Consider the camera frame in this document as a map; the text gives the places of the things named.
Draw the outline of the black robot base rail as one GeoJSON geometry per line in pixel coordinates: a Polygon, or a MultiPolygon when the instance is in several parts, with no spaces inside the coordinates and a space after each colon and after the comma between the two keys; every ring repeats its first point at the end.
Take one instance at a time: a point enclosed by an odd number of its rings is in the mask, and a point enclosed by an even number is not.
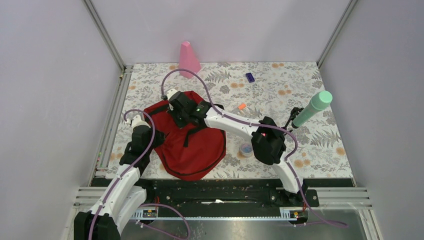
{"type": "Polygon", "coordinates": [[[300,194],[287,193],[279,179],[140,179],[147,202],[172,206],[184,217],[277,217],[279,208],[302,209],[300,194]]]}

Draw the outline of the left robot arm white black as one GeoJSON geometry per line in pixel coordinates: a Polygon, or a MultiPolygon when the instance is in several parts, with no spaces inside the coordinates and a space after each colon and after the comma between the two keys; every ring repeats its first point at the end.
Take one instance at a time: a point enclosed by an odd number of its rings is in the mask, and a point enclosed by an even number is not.
{"type": "Polygon", "coordinates": [[[165,134],[153,126],[133,127],[116,176],[88,211],[80,211],[75,216],[75,240],[119,240],[136,209],[141,204],[148,206],[154,202],[154,190],[135,184],[150,163],[152,150],[164,141],[165,134]]]}

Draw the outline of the red student backpack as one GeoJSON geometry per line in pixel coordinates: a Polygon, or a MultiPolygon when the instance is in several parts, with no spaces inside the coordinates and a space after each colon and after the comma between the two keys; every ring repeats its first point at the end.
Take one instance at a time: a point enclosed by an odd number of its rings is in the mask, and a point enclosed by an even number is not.
{"type": "Polygon", "coordinates": [[[197,181],[209,173],[226,155],[226,133],[189,120],[189,114],[204,99],[194,91],[185,91],[188,107],[172,112],[168,101],[162,100],[144,109],[163,143],[154,150],[165,170],[184,181],[197,181]]]}

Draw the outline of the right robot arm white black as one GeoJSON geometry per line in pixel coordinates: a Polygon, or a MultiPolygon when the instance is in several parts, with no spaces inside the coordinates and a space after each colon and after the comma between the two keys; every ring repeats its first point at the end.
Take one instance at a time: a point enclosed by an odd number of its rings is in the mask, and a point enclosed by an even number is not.
{"type": "Polygon", "coordinates": [[[307,199],[302,188],[303,179],[294,170],[288,156],[284,155],[285,135],[288,131],[276,126],[271,118],[257,120],[241,117],[207,101],[196,103],[175,89],[168,90],[162,99],[168,101],[168,113],[180,128],[193,124],[232,133],[249,141],[254,157],[271,166],[281,180],[287,192],[287,201],[293,206],[299,206],[307,199]]]}

